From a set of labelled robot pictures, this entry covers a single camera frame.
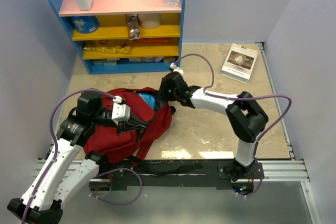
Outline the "blue dinosaur pencil case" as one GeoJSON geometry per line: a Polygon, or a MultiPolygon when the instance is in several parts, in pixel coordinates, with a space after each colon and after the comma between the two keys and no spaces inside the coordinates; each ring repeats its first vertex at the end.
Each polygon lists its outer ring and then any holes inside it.
{"type": "Polygon", "coordinates": [[[138,92],[138,96],[154,111],[157,110],[157,94],[151,92],[138,92]]]}

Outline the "red backpack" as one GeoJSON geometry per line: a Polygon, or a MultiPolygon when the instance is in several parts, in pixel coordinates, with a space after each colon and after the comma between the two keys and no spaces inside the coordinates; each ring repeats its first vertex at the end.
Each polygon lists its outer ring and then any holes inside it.
{"type": "Polygon", "coordinates": [[[159,101],[158,90],[118,88],[108,92],[120,96],[131,109],[129,120],[118,134],[115,127],[96,126],[83,150],[86,154],[96,151],[107,156],[109,163],[116,164],[136,153],[136,158],[145,159],[152,143],[165,133],[172,122],[176,109],[167,102],[159,101]],[[152,110],[138,92],[157,94],[157,110],[152,110]]]}

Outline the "white coffee cover book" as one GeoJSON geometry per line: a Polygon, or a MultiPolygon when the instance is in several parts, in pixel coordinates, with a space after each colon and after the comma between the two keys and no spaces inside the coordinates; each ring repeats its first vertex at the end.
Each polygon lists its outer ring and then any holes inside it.
{"type": "Polygon", "coordinates": [[[256,50],[232,44],[220,74],[246,84],[250,79],[257,57],[256,50]]]}

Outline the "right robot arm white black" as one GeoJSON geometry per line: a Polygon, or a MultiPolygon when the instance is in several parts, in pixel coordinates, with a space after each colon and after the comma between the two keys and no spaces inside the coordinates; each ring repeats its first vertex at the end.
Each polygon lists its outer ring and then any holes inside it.
{"type": "Polygon", "coordinates": [[[252,173],[257,137],[264,131],[269,118],[250,93],[244,91],[239,95],[227,95],[206,92],[199,86],[188,86],[180,73],[171,72],[161,80],[159,98],[227,116],[239,139],[234,173],[239,178],[246,178],[252,173]]]}

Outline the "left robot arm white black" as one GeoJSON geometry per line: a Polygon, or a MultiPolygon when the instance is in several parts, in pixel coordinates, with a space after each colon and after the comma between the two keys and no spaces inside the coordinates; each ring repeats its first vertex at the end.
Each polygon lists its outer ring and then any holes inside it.
{"type": "Polygon", "coordinates": [[[121,102],[109,93],[97,89],[83,89],[77,107],[62,122],[57,133],[49,127],[54,146],[39,174],[19,198],[13,198],[7,210],[22,223],[59,223],[63,208],[90,179],[108,174],[108,158],[99,152],[90,152],[80,166],[69,176],[66,172],[94,134],[100,116],[104,122],[113,122],[112,114],[104,112],[102,95],[121,102]]]}

